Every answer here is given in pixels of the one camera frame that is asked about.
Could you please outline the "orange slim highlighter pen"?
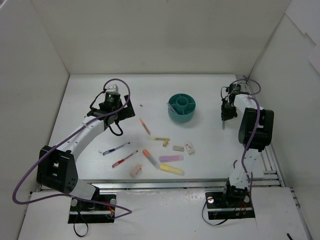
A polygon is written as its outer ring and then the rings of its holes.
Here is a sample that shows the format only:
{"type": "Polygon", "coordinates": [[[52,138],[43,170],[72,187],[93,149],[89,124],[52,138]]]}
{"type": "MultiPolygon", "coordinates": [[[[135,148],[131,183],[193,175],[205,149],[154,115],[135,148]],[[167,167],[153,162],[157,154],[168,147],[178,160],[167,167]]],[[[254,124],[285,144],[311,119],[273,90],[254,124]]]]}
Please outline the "orange slim highlighter pen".
{"type": "Polygon", "coordinates": [[[139,118],[140,123],[142,124],[143,128],[145,129],[145,131],[147,132],[147,134],[150,136],[151,132],[148,129],[147,125],[145,124],[145,122],[142,120],[142,118],[139,118]]]}

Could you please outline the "blue ballpoint pen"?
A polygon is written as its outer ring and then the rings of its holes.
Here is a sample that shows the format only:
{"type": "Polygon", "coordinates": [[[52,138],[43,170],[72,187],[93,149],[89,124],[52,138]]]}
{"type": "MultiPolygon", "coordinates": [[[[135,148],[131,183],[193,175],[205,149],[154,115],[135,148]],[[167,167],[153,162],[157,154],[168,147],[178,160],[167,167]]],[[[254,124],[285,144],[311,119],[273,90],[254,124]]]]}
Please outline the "blue ballpoint pen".
{"type": "Polygon", "coordinates": [[[124,143],[124,144],[122,144],[122,145],[120,145],[120,146],[117,146],[117,147],[115,147],[115,148],[111,148],[111,149],[109,149],[109,150],[104,151],[104,152],[102,153],[102,155],[103,155],[103,156],[108,155],[108,154],[113,153],[113,152],[115,152],[115,151],[123,148],[124,146],[130,145],[130,144],[131,144],[130,142],[126,142],[126,143],[124,143]]]}

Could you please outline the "orange capped marker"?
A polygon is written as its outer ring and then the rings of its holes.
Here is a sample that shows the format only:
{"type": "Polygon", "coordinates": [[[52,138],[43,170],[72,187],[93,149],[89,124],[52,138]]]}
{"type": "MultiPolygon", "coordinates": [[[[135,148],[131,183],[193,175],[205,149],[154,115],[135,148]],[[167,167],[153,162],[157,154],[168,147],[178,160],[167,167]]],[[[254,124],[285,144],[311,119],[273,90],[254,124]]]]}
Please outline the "orange capped marker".
{"type": "Polygon", "coordinates": [[[144,150],[142,151],[142,154],[148,159],[148,161],[149,161],[157,170],[160,169],[160,164],[151,156],[151,154],[150,154],[146,149],[144,149],[144,150]]]}

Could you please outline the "red ballpoint pen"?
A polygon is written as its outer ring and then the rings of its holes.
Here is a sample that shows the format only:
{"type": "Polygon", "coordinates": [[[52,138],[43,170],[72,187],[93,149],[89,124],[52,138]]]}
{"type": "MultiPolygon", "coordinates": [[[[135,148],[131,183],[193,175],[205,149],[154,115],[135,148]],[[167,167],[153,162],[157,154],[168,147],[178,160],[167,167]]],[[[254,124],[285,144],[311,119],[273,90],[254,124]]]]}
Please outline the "red ballpoint pen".
{"type": "Polygon", "coordinates": [[[139,151],[136,150],[134,152],[132,152],[130,155],[128,155],[127,157],[115,162],[111,167],[114,169],[116,168],[117,166],[119,166],[120,164],[122,164],[123,162],[125,162],[126,160],[128,160],[129,158],[131,158],[132,156],[134,156],[136,153],[138,153],[139,151]]]}

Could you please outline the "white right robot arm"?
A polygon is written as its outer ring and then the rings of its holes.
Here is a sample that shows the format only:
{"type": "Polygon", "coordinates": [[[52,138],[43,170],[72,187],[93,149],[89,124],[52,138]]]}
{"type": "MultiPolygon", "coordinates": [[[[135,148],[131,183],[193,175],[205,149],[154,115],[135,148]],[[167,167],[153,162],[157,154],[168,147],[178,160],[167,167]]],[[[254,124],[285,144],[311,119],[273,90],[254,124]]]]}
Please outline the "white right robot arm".
{"type": "Polygon", "coordinates": [[[251,192],[253,167],[258,155],[272,141],[275,113],[261,107],[251,93],[242,91],[239,83],[231,83],[226,87],[226,92],[227,95],[221,99],[222,122],[235,119],[238,111],[242,113],[238,142],[244,150],[221,193],[222,202],[233,206],[251,192]]]}

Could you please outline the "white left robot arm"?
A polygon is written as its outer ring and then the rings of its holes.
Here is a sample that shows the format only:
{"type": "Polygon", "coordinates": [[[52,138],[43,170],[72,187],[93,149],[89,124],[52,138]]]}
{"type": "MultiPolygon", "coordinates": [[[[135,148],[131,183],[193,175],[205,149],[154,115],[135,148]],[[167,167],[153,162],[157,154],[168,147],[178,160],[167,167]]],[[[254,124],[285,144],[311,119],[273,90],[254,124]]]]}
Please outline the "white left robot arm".
{"type": "Polygon", "coordinates": [[[117,92],[105,91],[104,101],[98,108],[90,105],[90,111],[84,122],[69,136],[69,139],[56,149],[48,145],[39,153],[41,161],[37,167],[38,184],[56,190],[62,194],[82,199],[82,204],[89,210],[100,204],[100,190],[78,176],[76,162],[85,148],[112,124],[135,116],[130,95],[125,95],[125,102],[117,92]]]}

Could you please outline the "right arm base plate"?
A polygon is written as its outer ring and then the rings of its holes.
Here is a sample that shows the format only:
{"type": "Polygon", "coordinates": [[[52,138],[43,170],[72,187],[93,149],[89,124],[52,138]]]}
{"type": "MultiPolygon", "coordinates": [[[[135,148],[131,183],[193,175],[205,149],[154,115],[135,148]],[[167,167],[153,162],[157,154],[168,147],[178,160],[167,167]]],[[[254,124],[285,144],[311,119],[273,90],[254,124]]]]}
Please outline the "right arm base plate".
{"type": "Polygon", "coordinates": [[[231,200],[224,199],[222,191],[205,192],[203,213],[209,221],[254,219],[256,217],[248,194],[231,200]]]}

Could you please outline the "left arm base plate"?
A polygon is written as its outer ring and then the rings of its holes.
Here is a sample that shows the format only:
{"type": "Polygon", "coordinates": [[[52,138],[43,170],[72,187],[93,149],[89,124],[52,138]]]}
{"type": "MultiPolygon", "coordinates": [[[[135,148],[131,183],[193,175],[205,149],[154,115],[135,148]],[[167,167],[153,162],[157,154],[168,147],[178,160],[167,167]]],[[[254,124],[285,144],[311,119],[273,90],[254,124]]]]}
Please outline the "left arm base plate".
{"type": "Polygon", "coordinates": [[[68,224],[114,223],[115,207],[71,199],[68,224]]]}

